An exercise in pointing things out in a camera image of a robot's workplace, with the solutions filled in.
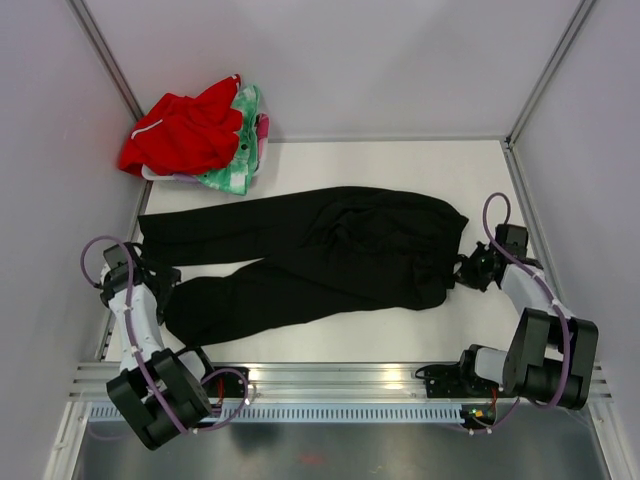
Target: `white wall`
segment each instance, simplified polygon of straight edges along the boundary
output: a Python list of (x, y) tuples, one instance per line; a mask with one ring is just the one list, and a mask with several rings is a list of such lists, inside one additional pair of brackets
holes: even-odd
[(599, 2), (517, 145), (569, 306), (640, 458), (640, 3)]
[(141, 182), (114, 167), (132, 119), (66, 3), (5, 1), (0, 32), (0, 476), (32, 480), (103, 316), (80, 250), (127, 233)]
[(231, 73), (286, 139), (506, 136), (578, 0), (88, 0), (142, 107)]

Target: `black fabric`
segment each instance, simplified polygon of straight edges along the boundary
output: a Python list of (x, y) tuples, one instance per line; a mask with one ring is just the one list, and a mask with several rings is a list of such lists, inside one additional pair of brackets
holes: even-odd
[(144, 254), (173, 266), (262, 258), (178, 285), (167, 328), (187, 346), (338, 312), (440, 305), (467, 219), (416, 193), (338, 187), (140, 217)]

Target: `red cloth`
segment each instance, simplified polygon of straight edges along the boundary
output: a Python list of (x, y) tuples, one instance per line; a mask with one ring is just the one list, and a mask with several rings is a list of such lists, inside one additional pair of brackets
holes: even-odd
[(158, 175), (199, 175), (225, 168), (238, 149), (242, 113), (231, 108), (240, 75), (198, 97), (167, 93), (138, 123), (124, 144), (118, 168), (140, 176), (142, 165)]

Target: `green patterned fabric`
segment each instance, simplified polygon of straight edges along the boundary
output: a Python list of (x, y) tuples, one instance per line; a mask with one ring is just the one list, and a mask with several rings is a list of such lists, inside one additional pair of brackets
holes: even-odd
[(258, 137), (256, 135), (256, 117), (260, 103), (260, 89), (248, 85), (238, 92), (231, 103), (231, 108), (242, 113), (242, 130), (238, 150), (233, 160), (221, 170), (209, 170), (196, 178), (209, 188), (236, 195), (246, 195), (258, 165)]

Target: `white tabletop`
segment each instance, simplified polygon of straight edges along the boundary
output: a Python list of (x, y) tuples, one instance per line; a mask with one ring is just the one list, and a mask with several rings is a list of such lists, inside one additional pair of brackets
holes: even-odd
[[(495, 191), (512, 199), (512, 223), (523, 224), (499, 142), (358, 142), (269, 145), (262, 174), (246, 197), (156, 182), (146, 213), (189, 210), (247, 199), (340, 185), (406, 190), (441, 198), (469, 218), (460, 252), (486, 242), (482, 205)], [(504, 219), (496, 201), (492, 224)], [(183, 267), (183, 281), (229, 275), (243, 264)], [(460, 285), (440, 307), (414, 312), (392, 308), (341, 313), (303, 325), (268, 330), (205, 347), (212, 361), (405, 362), (455, 361), (473, 343), (507, 349), (519, 318), (509, 299), (492, 285), (486, 293)], [(166, 346), (182, 345), (163, 328)], [(116, 329), (107, 360), (120, 360)]]

